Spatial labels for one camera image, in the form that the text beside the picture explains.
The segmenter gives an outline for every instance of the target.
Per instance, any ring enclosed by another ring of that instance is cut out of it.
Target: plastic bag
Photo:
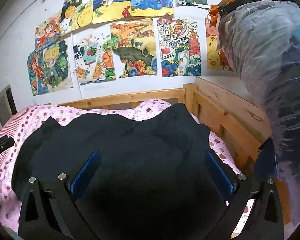
[[[218,27],[220,48],[270,120],[278,178],[300,222],[300,9],[288,1],[240,6]]]

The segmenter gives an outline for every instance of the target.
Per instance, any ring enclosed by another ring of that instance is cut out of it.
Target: black cloth
[[[61,127],[50,118],[24,142],[12,189],[21,199],[31,176],[55,180],[98,150],[75,204],[100,239],[202,239],[226,208],[204,164],[209,133],[183,104],[145,121],[84,114]]]

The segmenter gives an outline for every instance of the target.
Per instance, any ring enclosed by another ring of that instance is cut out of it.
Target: metal screw
[[[29,182],[30,182],[30,183],[34,183],[34,182],[35,182],[35,180],[36,180],[36,178],[35,178],[35,177],[31,177],[31,178],[29,179]]]
[[[239,180],[245,180],[246,179],[246,176],[244,174],[238,174],[238,179]]]
[[[61,173],[61,174],[59,174],[58,179],[63,180],[66,178],[66,176],[67,175],[65,173]]]
[[[271,185],[274,184],[273,179],[270,179],[270,178],[269,178],[269,179],[267,179],[267,181],[268,181],[268,183],[271,184]]]

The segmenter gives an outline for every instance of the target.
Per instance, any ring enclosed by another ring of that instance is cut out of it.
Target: polka dot bedsheet
[[[87,113],[120,114],[131,120],[142,121],[157,116],[169,106],[171,105],[166,101],[160,99],[150,99],[141,103],[136,108],[128,110],[81,110],[69,106],[42,105],[27,107],[24,110],[20,111],[10,119],[10,121],[3,127],[2,131],[0,132],[0,137],[6,134],[13,137],[15,140],[15,145],[0,155],[1,223],[18,233],[21,202],[17,199],[17,196],[11,189],[11,179],[14,164],[23,142],[49,117],[54,118],[62,126],[66,126],[73,119]],[[199,123],[198,119],[195,116],[193,116],[193,118],[196,120],[196,122]],[[229,164],[235,173],[240,173],[239,169],[237,169],[237,167],[235,166],[234,160],[227,150],[225,143],[213,132],[210,133],[209,144],[211,149],[213,149],[218,154],[218,156],[224,163]],[[254,200],[248,201],[241,219],[233,232],[233,236],[241,233],[250,214],[253,201]]]

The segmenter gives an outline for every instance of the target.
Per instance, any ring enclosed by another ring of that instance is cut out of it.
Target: wooden bed frame
[[[209,94],[215,95],[217,100],[213,100],[214,97]],[[226,97],[230,97],[231,100],[224,104],[222,99]],[[113,105],[118,107],[120,104],[131,103],[132,108],[135,108],[148,99],[176,99],[178,103],[185,104],[188,111],[198,117],[200,123],[206,124],[224,140],[237,167],[248,176],[252,174],[253,164],[260,152],[258,148],[271,134],[266,115],[252,103],[207,81],[197,79],[196,84],[184,84],[180,89],[119,94],[60,105],[83,110],[95,108],[115,110],[120,108],[113,108]],[[236,104],[235,107],[239,104],[241,109],[233,110],[234,106],[231,104]],[[243,109],[251,120],[247,118],[239,120],[242,117],[240,111]],[[282,204],[284,224],[287,224],[290,222],[291,213],[287,187],[278,180],[276,185]]]

